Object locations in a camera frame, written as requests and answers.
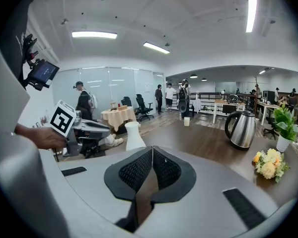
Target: camera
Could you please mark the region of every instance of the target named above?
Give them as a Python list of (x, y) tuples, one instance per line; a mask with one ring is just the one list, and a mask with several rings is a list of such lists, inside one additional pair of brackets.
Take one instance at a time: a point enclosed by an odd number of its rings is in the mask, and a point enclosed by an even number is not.
[(23, 58), (22, 64), (25, 62), (30, 66), (30, 73), (27, 78), (23, 81), (23, 87), (27, 85), (33, 86), (36, 90), (41, 91), (43, 87), (49, 88), (55, 74), (59, 71), (60, 68), (53, 65), (52, 63), (44, 59), (36, 59), (35, 62), (32, 60), (39, 53), (38, 51), (32, 52), (34, 44), (37, 42), (37, 39), (32, 39), (33, 35), (29, 34), (23, 40)]

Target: green plant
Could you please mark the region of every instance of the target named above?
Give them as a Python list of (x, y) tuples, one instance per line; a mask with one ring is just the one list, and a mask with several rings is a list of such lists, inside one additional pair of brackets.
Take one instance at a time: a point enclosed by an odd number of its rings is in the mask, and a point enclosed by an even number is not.
[(281, 108), (274, 110), (275, 123), (280, 136), (290, 141), (294, 141), (296, 133), (298, 133), (298, 127), (295, 125), (295, 117), (292, 117), (289, 109), (285, 107), (285, 104)]

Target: tablecloth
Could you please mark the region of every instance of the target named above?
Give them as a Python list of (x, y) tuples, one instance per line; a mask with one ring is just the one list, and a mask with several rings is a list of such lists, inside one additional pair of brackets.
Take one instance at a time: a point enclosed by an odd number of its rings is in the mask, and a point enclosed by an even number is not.
[(136, 121), (136, 116), (133, 107), (127, 107), (127, 109), (119, 110), (105, 110), (101, 113), (104, 120), (108, 121), (108, 124), (113, 126), (115, 131), (118, 131), (120, 125), (127, 120)]

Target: white cup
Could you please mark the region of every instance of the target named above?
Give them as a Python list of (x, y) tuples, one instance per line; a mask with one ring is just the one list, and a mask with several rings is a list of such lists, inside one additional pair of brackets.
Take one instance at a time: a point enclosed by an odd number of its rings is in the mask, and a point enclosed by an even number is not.
[(184, 126), (188, 127), (190, 125), (190, 118), (189, 117), (185, 117), (184, 118)]

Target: hand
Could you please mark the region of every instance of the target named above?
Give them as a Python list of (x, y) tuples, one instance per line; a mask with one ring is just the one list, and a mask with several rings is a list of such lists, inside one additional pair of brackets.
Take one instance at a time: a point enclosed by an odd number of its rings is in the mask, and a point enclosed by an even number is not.
[(51, 127), (32, 128), (30, 130), (31, 133), (27, 137), (39, 149), (63, 149), (66, 146), (66, 139)]

